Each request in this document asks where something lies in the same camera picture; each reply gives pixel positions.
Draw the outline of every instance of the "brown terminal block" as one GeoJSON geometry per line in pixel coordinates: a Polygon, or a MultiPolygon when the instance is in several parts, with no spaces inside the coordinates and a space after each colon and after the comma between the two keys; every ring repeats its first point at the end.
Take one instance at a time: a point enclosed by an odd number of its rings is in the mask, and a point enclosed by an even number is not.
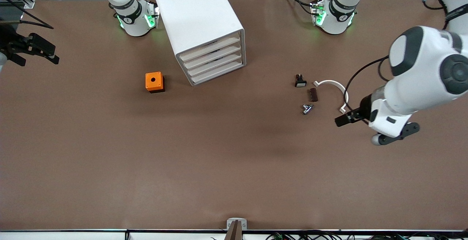
{"type": "Polygon", "coordinates": [[[160,93],[166,91],[164,76],[161,72],[147,73],[145,76],[146,89],[150,93],[160,93]]]}
{"type": "Polygon", "coordinates": [[[309,93],[310,93],[310,101],[311,102],[317,102],[319,100],[319,98],[317,96],[317,89],[316,88],[311,88],[309,90],[309,93]]]}

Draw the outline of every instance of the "green led light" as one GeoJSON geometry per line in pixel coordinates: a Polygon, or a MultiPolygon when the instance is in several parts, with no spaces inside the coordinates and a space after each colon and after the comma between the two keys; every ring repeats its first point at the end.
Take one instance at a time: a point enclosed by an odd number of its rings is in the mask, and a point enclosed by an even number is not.
{"type": "Polygon", "coordinates": [[[154,27],[154,18],[153,17],[145,15],[145,20],[147,20],[148,26],[150,28],[154,27]]]}
{"type": "Polygon", "coordinates": [[[317,17],[317,25],[321,26],[323,24],[323,20],[325,19],[326,15],[326,11],[322,11],[322,14],[317,17]]]}
{"type": "Polygon", "coordinates": [[[124,29],[124,25],[122,24],[122,20],[120,20],[120,17],[117,15],[117,20],[120,23],[120,27],[124,29]]]}
{"type": "Polygon", "coordinates": [[[351,22],[352,22],[352,18],[353,18],[353,17],[354,17],[354,12],[353,12],[353,14],[352,14],[351,17],[350,17],[350,22],[348,23],[348,26],[351,25],[351,22]]]}

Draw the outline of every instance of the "orange box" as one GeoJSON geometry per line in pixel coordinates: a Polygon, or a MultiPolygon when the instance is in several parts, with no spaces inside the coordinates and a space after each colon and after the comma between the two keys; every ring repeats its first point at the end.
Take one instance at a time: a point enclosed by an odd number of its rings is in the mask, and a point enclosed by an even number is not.
{"type": "Polygon", "coordinates": [[[146,89],[150,93],[160,93],[166,91],[164,87],[164,76],[161,72],[147,73],[145,76],[146,89]]]}

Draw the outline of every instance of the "white curved plastic part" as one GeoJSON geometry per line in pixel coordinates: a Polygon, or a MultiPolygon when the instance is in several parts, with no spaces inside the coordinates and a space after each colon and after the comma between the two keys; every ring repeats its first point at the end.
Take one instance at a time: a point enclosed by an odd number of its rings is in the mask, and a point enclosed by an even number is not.
{"type": "MultiPolygon", "coordinates": [[[[348,92],[344,93],[345,88],[344,88],[344,86],[342,84],[338,83],[335,80],[323,80],[320,83],[315,81],[314,85],[318,87],[319,85],[322,85],[324,83],[328,83],[330,85],[334,85],[334,86],[338,87],[341,90],[341,92],[343,92],[344,98],[346,99],[346,103],[348,103],[349,95],[348,95],[348,92]]],[[[346,109],[344,108],[344,107],[346,107],[346,103],[344,103],[344,105],[342,107],[340,107],[340,112],[343,113],[343,114],[346,113],[346,109]]]]}

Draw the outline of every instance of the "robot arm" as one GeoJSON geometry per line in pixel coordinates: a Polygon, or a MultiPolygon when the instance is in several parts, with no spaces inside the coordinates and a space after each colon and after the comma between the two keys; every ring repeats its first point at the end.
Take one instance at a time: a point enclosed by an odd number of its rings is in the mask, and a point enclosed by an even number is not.
{"type": "Polygon", "coordinates": [[[318,17],[314,24],[329,34],[340,34],[351,25],[354,11],[360,0],[321,0],[316,5],[318,17]]]}
{"type": "Polygon", "coordinates": [[[108,0],[117,12],[120,26],[132,36],[145,35],[157,26],[159,9],[145,0],[108,0]]]}
{"type": "MultiPolygon", "coordinates": [[[[467,0],[445,0],[448,11],[465,5],[467,0]]],[[[386,138],[402,139],[413,113],[448,103],[468,90],[468,15],[457,15],[449,30],[413,27],[400,35],[390,48],[392,80],[361,101],[361,107],[338,117],[338,126],[369,120],[379,134],[375,145],[386,138]]]]}

